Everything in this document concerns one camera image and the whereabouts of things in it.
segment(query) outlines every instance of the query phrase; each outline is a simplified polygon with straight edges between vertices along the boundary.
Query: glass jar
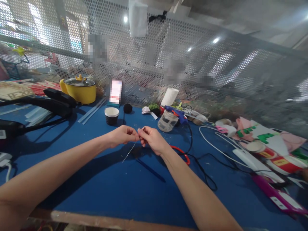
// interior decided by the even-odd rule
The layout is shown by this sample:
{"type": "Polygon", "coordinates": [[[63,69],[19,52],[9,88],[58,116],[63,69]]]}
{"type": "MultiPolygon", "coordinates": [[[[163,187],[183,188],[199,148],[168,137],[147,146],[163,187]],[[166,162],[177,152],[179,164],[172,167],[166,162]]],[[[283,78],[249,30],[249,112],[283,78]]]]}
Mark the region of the glass jar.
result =
{"type": "Polygon", "coordinates": [[[163,132],[169,132],[173,129],[179,118],[172,112],[164,110],[163,115],[158,121],[158,128],[163,132]]]}

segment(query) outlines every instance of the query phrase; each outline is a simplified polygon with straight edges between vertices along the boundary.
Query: red scissors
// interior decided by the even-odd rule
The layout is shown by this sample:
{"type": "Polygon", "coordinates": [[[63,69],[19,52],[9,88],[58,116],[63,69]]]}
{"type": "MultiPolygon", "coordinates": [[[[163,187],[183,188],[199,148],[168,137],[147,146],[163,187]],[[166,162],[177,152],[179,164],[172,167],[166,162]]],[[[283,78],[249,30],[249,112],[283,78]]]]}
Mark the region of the red scissors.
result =
{"type": "MultiPolygon", "coordinates": [[[[183,152],[181,149],[179,149],[178,147],[176,147],[176,146],[173,146],[173,145],[170,145],[170,147],[172,147],[173,149],[175,149],[175,150],[178,150],[180,153],[185,153],[185,152],[183,152]]],[[[190,164],[190,160],[189,160],[189,158],[188,158],[188,156],[186,155],[186,154],[184,154],[184,156],[185,156],[185,158],[186,158],[186,164],[187,165],[189,165],[190,164]]]]}

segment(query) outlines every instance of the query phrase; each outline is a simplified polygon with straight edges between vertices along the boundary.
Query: black cup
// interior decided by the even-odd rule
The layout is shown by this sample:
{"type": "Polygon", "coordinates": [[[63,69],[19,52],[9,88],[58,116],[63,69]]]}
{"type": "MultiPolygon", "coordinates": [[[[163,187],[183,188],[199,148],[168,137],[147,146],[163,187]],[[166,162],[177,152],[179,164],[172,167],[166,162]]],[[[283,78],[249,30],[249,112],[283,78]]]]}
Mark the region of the black cup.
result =
{"type": "Polygon", "coordinates": [[[115,107],[105,108],[105,117],[108,125],[115,125],[119,117],[119,109],[115,107]]]}

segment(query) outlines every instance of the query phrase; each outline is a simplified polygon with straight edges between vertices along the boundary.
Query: charger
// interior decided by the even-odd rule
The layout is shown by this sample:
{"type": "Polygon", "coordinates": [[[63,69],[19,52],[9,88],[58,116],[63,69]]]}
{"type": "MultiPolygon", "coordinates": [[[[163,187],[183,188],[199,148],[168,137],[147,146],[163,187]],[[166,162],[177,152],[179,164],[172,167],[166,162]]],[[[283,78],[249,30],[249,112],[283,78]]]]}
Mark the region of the charger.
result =
{"type": "Polygon", "coordinates": [[[0,152],[0,167],[8,167],[8,171],[7,171],[7,174],[6,174],[6,182],[9,181],[10,179],[10,173],[11,173],[11,170],[12,170],[12,165],[11,165],[11,161],[10,159],[12,159],[12,155],[11,154],[8,154],[8,153],[5,153],[5,152],[0,152]]]}

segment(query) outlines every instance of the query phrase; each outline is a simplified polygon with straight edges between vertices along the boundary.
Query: blue glue gun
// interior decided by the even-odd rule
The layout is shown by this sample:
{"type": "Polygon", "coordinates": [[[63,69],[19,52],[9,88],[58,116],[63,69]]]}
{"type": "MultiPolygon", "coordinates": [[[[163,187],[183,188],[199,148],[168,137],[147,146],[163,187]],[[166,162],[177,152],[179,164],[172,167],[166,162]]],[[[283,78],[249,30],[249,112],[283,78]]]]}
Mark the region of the blue glue gun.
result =
{"type": "Polygon", "coordinates": [[[179,117],[180,124],[188,123],[187,118],[184,116],[185,112],[175,109],[174,107],[171,107],[171,106],[165,106],[165,110],[168,112],[172,112],[175,116],[179,117]]]}

